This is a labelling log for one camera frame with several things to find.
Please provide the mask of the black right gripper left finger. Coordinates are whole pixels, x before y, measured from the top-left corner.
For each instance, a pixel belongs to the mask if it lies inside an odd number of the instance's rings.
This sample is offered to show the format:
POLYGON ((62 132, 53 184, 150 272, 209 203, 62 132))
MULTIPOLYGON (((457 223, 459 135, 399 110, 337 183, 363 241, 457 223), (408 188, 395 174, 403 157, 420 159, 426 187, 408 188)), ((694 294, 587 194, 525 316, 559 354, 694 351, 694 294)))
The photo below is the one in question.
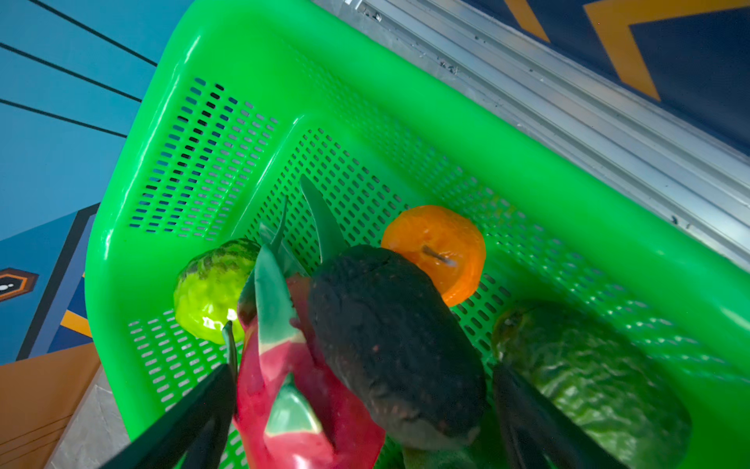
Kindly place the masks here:
POLYGON ((105 468, 217 468, 236 408, 236 379, 220 365, 105 468))

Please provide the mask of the red dragon fruit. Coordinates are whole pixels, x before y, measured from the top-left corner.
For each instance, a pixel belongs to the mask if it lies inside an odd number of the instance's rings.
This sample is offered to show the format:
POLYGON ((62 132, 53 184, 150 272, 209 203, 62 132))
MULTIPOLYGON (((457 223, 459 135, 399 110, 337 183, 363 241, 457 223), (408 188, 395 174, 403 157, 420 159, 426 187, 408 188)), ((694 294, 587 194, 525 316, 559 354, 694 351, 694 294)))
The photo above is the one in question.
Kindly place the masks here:
POLYGON ((386 433, 326 365, 307 307, 310 280, 263 236, 236 307, 245 332, 234 428, 251 468, 371 468, 386 433))

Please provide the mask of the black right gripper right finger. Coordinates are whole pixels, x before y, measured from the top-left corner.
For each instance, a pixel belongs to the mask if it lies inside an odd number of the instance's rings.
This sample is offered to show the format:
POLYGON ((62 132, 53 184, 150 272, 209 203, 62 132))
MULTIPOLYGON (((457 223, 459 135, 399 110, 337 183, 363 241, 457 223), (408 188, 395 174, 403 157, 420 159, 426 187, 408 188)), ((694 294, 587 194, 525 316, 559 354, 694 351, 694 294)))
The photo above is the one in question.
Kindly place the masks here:
POLYGON ((511 367, 493 369, 494 408, 512 468, 623 468, 511 367))

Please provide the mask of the dark green avocado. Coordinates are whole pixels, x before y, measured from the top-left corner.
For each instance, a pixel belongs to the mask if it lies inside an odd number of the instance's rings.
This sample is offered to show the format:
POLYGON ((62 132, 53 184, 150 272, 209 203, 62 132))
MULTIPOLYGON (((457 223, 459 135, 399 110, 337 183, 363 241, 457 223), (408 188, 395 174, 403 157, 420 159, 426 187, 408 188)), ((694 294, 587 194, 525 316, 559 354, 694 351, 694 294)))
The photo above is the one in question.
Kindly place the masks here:
POLYGON ((498 317, 496 360, 509 365, 630 468, 677 468, 693 422, 655 363, 612 326, 565 304, 523 301, 498 317))

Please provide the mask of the black dark avocado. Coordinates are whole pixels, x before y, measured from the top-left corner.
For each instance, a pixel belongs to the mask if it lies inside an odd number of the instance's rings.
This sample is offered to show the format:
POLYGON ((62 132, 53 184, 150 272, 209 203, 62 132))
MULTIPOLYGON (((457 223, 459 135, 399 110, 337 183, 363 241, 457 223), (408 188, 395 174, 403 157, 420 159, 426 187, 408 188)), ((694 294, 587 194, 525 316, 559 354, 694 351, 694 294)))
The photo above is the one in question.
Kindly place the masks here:
POLYGON ((308 315, 322 355, 372 420, 404 447, 462 449, 480 434, 480 354, 421 269, 357 245, 312 275, 308 315))

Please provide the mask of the bumpy light green fruit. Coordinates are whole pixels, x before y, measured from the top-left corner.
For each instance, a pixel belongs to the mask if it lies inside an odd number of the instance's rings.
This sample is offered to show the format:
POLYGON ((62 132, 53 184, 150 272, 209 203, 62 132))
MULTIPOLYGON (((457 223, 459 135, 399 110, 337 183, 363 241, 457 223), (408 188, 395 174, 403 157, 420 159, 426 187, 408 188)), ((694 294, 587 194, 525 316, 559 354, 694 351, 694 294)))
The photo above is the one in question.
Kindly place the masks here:
POLYGON ((224 343, 224 326, 231 322, 234 337, 244 338, 238 301, 259 251, 253 240, 238 238, 191 259, 179 273, 173 294, 176 322, 194 337, 219 345, 224 343))

